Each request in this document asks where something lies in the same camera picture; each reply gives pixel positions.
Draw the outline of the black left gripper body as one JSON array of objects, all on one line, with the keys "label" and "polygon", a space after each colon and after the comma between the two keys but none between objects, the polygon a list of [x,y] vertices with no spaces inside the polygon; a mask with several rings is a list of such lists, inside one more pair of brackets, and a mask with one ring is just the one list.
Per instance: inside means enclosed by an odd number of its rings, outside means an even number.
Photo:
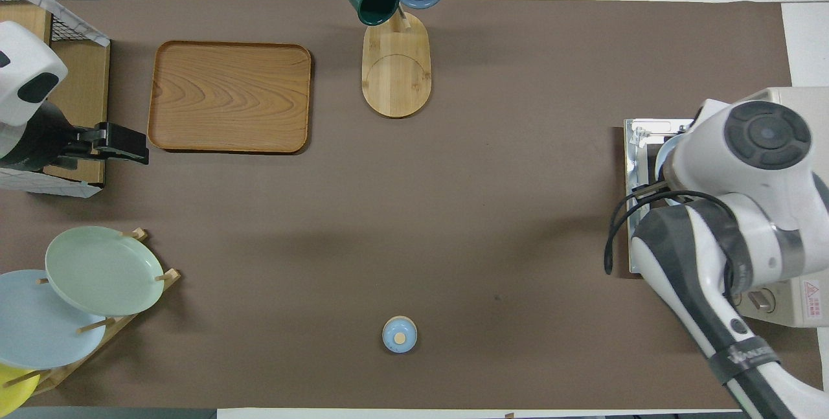
[{"label": "black left gripper body", "polygon": [[104,122],[95,126],[95,150],[104,157],[148,165],[149,150],[144,133]]}]

